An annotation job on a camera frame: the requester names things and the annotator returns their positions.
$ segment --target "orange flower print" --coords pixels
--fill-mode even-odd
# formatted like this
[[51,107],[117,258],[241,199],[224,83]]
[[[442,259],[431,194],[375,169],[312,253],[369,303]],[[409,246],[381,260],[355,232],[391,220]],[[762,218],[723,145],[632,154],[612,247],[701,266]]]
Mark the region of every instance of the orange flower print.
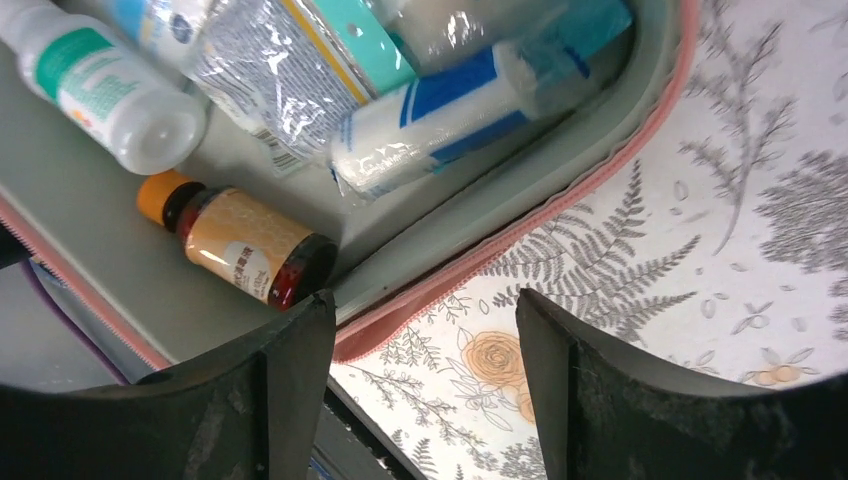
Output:
[[483,383],[520,387],[526,383],[518,339],[501,332],[482,332],[462,349],[465,365]]
[[86,118],[86,116],[82,112],[80,112],[79,110],[74,110],[73,112],[71,112],[71,115],[73,115],[73,117],[76,121],[85,125],[87,128],[91,128],[91,120]]
[[531,425],[536,425],[536,411],[533,409],[533,402],[530,400],[530,389],[527,384],[521,385],[518,390],[518,396],[515,398],[515,403],[518,404],[518,412]]
[[814,348],[805,348],[790,355],[784,362],[777,352],[771,348],[763,348],[761,352],[768,368],[747,372],[739,378],[739,381],[742,383],[753,381],[761,387],[779,388],[798,381],[804,375],[818,375],[819,371],[815,368],[801,365],[814,351]]

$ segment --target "barcode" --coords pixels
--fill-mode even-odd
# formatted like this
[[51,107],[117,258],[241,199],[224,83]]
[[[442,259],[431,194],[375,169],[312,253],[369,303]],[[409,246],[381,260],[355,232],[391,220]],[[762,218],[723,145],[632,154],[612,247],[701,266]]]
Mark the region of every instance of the barcode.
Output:
[[268,129],[262,129],[253,136],[264,142],[271,149],[271,161],[274,163],[274,168],[277,169],[277,174],[285,176],[294,173],[303,166],[301,161],[292,155],[285,146],[281,145],[277,137],[268,131]]

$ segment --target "bottle label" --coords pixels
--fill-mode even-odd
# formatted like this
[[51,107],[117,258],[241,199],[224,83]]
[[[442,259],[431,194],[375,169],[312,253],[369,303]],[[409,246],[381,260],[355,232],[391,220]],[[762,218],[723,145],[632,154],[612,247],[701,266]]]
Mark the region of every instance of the bottle label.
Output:
[[186,256],[262,302],[309,229],[229,189],[203,209],[186,239]]
[[71,120],[106,147],[124,101],[151,89],[147,75],[96,30],[75,30],[39,57],[35,81]]
[[111,0],[115,23],[145,52],[179,68],[206,24],[212,0]]

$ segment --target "white plastic bottle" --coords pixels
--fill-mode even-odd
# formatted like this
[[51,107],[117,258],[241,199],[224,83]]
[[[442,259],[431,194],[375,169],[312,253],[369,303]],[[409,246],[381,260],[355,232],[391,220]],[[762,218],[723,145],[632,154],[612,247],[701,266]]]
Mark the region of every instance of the white plastic bottle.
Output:
[[0,0],[0,39],[27,86],[111,152],[130,172],[153,175],[197,147],[206,116],[91,17],[48,0]]

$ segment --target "teal packaging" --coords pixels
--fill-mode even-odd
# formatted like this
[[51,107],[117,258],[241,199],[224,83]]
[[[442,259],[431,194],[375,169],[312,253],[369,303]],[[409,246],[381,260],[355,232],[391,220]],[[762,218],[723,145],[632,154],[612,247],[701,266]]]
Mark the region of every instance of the teal packaging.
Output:
[[364,0],[312,0],[378,95],[415,79],[415,71]]

